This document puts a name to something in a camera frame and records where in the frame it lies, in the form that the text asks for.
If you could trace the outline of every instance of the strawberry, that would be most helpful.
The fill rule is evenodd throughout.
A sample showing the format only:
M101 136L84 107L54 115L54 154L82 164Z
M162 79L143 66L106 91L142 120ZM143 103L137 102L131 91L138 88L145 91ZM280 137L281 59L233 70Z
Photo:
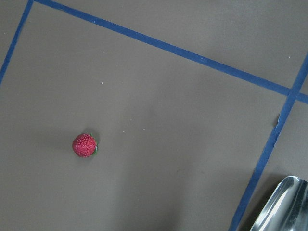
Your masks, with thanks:
M92 134L82 133L73 141L73 150L80 157L88 157L97 151L97 142Z

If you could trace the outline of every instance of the blue tape line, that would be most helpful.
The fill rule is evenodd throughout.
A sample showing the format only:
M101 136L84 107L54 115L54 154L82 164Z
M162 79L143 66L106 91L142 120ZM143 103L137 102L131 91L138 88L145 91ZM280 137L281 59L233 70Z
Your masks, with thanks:
M32 7L32 4L33 4L33 0L28 0L28 2L26 4L26 7L25 7L25 10L23 12L23 15L22 15L22 17L20 19L20 22L19 22L18 27L16 29L16 32L14 34L14 37L12 39L12 42L10 44L9 50L6 53L3 65L2 65L1 70L0 70L0 84L1 84L1 82L3 80L4 74L5 74L5 72L6 72L7 68L8 68L9 63L10 63L10 60L11 60L11 57L13 55L15 46L17 44L20 32L21 32L21 30L22 30L22 28L23 28L23 26L25 24L26 19L28 18L29 12L30 12L31 7Z
M300 93L297 97L297 100L308 104L308 95Z
M52 7L54 9L64 11L64 12L66 12L66 13L72 15L72 16L81 18L81 19L86 20L88 22L91 22L91 23L100 25L102 27L108 28L112 31L118 32L118 33L126 35L128 37L137 39L137 40L144 42L144 43L147 43L149 45L158 47L158 48L163 49L165 51L168 51L170 53L179 55L179 56L184 57L186 59L195 61L195 62L200 63L202 65L211 67L213 69L224 72L224 73L229 74L231 76L246 80L250 83L253 83L253 84L256 84L258 86L261 86L261 87L267 88L269 90L275 91L275 92L280 93L282 95L287 96L289 91L290 91L289 88L286 88L282 85L279 85L279 84L276 84L274 82L268 81L266 79L254 76L250 73L241 71L241 70L236 69L236 68L231 67L231 66L227 66L225 64L219 63L217 61L206 58L206 57L201 56L199 54L196 54L196 53L187 51L185 49L173 46L173 45L168 44L166 42L157 40L157 39L152 38L150 36L147 36L147 35L141 34L139 32L133 31L131 29L125 28L123 26L119 26L117 24L108 22L104 19L101 19L101 18L95 17L93 15L84 13L82 11L70 8L70 7L62 5L60 3L57 3L57 2L54 2L54 1L51 1L51 0L35 0L35 1L39 2L41 4L44 4L44 5L47 5L49 7Z
M270 137L263 149L262 155L256 165L255 171L250 178L250 181L247 185L247 188L241 198L241 201L236 209L236 212L233 216L229 231L236 231L238 228L241 219L243 217L243 214L248 206L248 203L250 201L250 198L257 186L257 183L261 177L261 174L265 168L266 163L269 160L270 154L272 153L274 146L277 142L277 139L283 129L283 126L291 112L291 109L295 103L295 100L299 96L299 91L305 81L305 78L308 73L308 54L305 57L305 60L300 68L300 71L298 72L298 75L296 77L296 80L290 90L290 93L282 107L277 126L274 127L272 130Z

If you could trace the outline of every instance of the gray surface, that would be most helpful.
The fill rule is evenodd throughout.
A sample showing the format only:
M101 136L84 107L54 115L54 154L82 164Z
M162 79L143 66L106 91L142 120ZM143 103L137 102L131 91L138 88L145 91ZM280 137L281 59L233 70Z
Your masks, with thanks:
M0 98L0 226L76 231L226 230L285 100L36 3Z
M0 65L4 61L6 52L12 41L21 15L24 11L26 0L1 0L0 1Z
M239 230L249 230L277 184L286 176L308 180L308 105L296 102L264 169Z
M59 0L291 87L308 52L305 0Z
M287 87L308 50L305 1L59 2ZM0 1L0 63L25 4ZM227 230L284 100L35 3L0 86L0 227ZM284 176L308 179L307 113L295 104L241 230ZM71 149L83 131L94 158Z
M307 79L305 80L305 82L303 84L303 87L301 89L301 93L308 95L308 81L307 81Z

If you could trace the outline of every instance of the metal scoop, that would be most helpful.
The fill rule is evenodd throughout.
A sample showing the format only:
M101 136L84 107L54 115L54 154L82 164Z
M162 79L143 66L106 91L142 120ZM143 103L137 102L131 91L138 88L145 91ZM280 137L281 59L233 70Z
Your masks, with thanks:
M307 181L284 178L250 231L308 231Z

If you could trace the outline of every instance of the gray floor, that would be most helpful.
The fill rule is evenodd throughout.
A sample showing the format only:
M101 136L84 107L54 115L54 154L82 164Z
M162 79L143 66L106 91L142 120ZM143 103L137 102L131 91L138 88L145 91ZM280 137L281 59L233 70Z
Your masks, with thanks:
M288 88L308 51L305 1L58 2ZM25 5L0 1L1 63ZM0 86L0 227L228 230L285 99L35 2ZM239 230L283 177L308 180L307 115L296 102ZM84 131L95 157L72 151Z

